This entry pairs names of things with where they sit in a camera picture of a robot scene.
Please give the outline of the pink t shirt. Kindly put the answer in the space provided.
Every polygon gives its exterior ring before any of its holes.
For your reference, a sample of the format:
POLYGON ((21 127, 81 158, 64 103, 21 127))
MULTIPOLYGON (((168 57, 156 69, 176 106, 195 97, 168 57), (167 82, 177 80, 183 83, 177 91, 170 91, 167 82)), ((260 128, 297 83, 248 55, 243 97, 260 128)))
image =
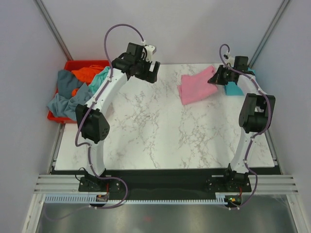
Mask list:
POLYGON ((215 94, 218 91, 218 87, 208 83, 215 73, 215 67, 208 66, 195 75, 182 75, 181 84, 177 86, 181 103, 188 105, 215 94))

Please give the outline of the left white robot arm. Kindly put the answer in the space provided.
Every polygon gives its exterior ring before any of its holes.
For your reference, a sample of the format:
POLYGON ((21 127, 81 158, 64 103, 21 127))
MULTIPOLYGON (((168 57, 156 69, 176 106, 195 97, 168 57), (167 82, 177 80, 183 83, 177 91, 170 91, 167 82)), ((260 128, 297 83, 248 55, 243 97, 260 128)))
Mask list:
POLYGON ((80 179, 80 192, 103 192, 109 183, 104 176, 104 140, 107 138, 110 125, 105 118, 107 109, 119 90, 132 77, 149 83, 157 81, 160 63, 153 62, 156 46, 129 43, 126 52, 115 58, 108 76, 94 96, 84 105, 75 109, 78 132, 84 142, 75 139, 76 146, 87 146, 88 167, 80 179))

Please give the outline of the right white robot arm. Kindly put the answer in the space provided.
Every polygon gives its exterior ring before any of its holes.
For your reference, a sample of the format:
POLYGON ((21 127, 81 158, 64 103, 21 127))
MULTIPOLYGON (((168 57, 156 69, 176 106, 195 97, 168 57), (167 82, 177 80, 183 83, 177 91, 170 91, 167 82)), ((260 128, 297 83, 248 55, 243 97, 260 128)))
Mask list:
POLYGON ((226 86, 234 83, 245 99, 239 115, 241 136, 235 155, 221 177, 209 177, 207 185, 213 192, 250 192, 248 160, 257 136, 265 133, 272 121, 276 98, 262 90, 255 74, 248 69, 246 56, 221 55, 223 62, 209 84, 226 86))

